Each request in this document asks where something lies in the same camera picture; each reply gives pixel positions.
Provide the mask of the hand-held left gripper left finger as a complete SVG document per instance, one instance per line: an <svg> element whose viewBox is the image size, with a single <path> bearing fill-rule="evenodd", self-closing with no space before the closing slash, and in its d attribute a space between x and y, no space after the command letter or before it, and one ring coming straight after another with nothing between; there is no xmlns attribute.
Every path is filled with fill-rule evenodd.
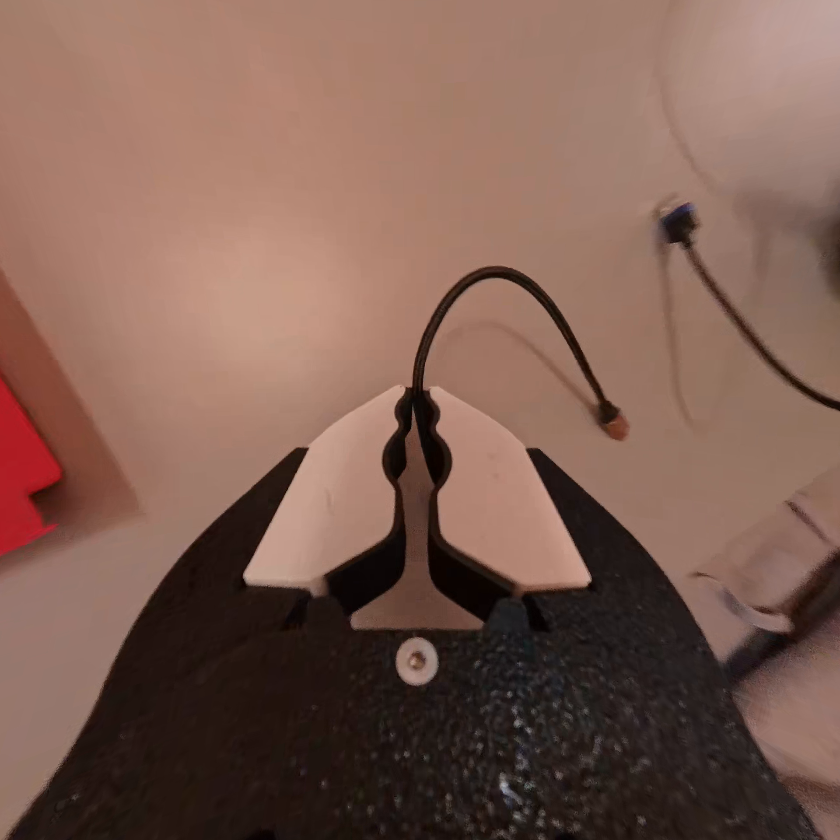
<svg viewBox="0 0 840 840"><path fill-rule="evenodd" d="M404 572L406 467L412 392L394 386L307 448L243 579L248 586L330 596L347 616Z"/></svg>

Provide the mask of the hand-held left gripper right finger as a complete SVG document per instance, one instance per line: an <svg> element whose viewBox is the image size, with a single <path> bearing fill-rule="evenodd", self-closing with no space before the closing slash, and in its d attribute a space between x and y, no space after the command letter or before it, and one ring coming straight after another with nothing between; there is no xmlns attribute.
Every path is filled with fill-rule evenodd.
<svg viewBox="0 0 840 840"><path fill-rule="evenodd" d="M499 601L589 587L592 575L526 446L439 386L414 406L433 481L427 566L442 595L485 623Z"/></svg>

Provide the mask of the beige desk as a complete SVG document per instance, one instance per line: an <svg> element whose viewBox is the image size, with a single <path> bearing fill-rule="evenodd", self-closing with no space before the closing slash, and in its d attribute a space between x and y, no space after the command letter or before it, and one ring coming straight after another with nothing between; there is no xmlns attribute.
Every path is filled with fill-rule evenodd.
<svg viewBox="0 0 840 840"><path fill-rule="evenodd" d="M427 376L540 447L686 595L698 565L838 463L838 2L2 2L2 269L139 502L3 562L2 834L78 735L133 619L292 448Z"/></svg>

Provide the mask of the red box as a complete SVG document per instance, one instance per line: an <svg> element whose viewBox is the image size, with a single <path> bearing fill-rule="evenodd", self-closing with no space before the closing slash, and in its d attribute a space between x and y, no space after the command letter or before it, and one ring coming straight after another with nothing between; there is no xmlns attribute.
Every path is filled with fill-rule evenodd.
<svg viewBox="0 0 840 840"><path fill-rule="evenodd" d="M5 380L1 380L1 554L56 529L35 496L60 482L62 468Z"/></svg>

